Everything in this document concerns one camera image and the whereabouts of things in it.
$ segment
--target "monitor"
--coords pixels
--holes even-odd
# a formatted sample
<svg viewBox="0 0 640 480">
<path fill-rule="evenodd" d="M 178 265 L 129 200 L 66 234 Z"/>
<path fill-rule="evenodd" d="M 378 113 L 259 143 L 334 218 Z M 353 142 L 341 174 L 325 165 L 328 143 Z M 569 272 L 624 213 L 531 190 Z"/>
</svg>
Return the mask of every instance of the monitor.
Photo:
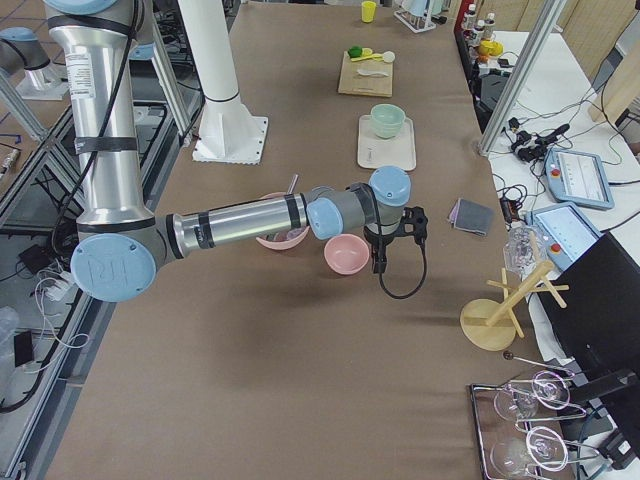
<svg viewBox="0 0 640 480">
<path fill-rule="evenodd" d="M 589 381 L 620 369 L 640 376 L 640 267 L 611 233 L 603 235 L 554 282 L 563 309 L 540 294 L 553 331 Z M 640 457 L 640 385 L 600 397 Z"/>
</svg>

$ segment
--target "green bowl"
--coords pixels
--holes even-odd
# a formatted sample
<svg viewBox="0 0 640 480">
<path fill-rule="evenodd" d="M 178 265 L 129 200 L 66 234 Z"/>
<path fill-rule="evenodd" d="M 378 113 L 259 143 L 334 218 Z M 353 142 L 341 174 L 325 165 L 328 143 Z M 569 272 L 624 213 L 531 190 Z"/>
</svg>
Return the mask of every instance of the green bowl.
<svg viewBox="0 0 640 480">
<path fill-rule="evenodd" d="M 371 128 L 380 138 L 393 138 L 402 128 L 404 110 L 390 103 L 381 103 L 371 109 Z"/>
</svg>

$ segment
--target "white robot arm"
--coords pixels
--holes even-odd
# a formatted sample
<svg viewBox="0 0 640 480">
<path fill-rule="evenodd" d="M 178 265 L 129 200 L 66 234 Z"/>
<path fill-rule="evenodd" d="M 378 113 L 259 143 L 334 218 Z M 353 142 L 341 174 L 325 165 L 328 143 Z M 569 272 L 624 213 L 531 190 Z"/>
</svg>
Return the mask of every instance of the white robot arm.
<svg viewBox="0 0 640 480">
<path fill-rule="evenodd" d="M 419 207 L 405 209 L 411 184 L 395 167 L 344 191 L 315 189 L 156 218 L 142 198 L 127 61 L 137 41 L 149 38 L 142 37 L 152 21 L 150 1 L 44 1 L 50 34 L 65 51 L 86 197 L 71 269 L 91 296 L 128 300 L 146 290 L 163 265 L 192 250 L 306 225 L 321 239 L 366 226 L 365 237 L 382 257 L 395 236 L 414 236 L 424 252 L 426 217 Z M 384 269 L 381 260 L 375 266 Z"/>
</svg>

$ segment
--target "cutting board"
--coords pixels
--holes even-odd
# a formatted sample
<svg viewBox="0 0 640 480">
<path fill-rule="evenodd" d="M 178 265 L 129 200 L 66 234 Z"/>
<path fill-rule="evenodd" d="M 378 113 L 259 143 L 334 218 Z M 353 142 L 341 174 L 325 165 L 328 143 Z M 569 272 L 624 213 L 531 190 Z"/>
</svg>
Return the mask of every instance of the cutting board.
<svg viewBox="0 0 640 480">
<path fill-rule="evenodd" d="M 363 77 L 358 68 L 386 72 L 388 77 Z M 393 92 L 393 63 L 377 60 L 352 62 L 347 52 L 342 56 L 338 93 L 347 95 L 366 95 L 369 97 L 391 97 Z"/>
</svg>

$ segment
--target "metal pole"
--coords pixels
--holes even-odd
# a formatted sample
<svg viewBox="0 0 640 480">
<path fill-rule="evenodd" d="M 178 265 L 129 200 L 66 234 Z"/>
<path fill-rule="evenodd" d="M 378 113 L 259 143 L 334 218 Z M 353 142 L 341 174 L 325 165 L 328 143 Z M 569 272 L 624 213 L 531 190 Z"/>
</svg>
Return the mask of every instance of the metal pole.
<svg viewBox="0 0 640 480">
<path fill-rule="evenodd" d="M 189 115 L 187 114 L 187 107 L 184 103 L 184 99 L 182 98 L 182 94 L 178 90 L 177 79 L 173 72 L 173 68 L 171 68 L 171 61 L 167 55 L 167 50 L 164 48 L 162 35 L 155 18 L 152 21 L 152 25 L 153 42 L 155 46 L 153 49 L 153 58 L 151 59 L 151 63 L 153 63 L 156 75 L 158 75 L 158 80 L 160 80 L 160 86 L 167 98 L 169 108 L 171 109 L 173 118 L 178 126 L 180 136 L 187 138 L 187 134 L 189 133 L 187 130 L 189 129 L 190 123 Z"/>
<path fill-rule="evenodd" d="M 3 75 L 0 75 L 0 101 L 7 106 L 31 138 L 38 142 L 47 138 L 48 130 Z"/>
<path fill-rule="evenodd" d="M 549 33 L 551 33 L 558 21 L 566 1 L 567 0 L 546 0 L 542 6 L 538 20 L 522 48 L 522 53 L 520 53 L 518 57 L 518 62 L 516 63 L 513 74 L 509 77 L 504 91 L 500 95 L 498 104 L 491 114 L 482 139 L 480 139 L 478 145 L 480 155 L 484 157 L 489 156 L 489 152 L 498 139 L 507 121 L 507 117 L 511 114 L 511 109 L 520 96 L 527 77 L 542 52 Z"/>
</svg>

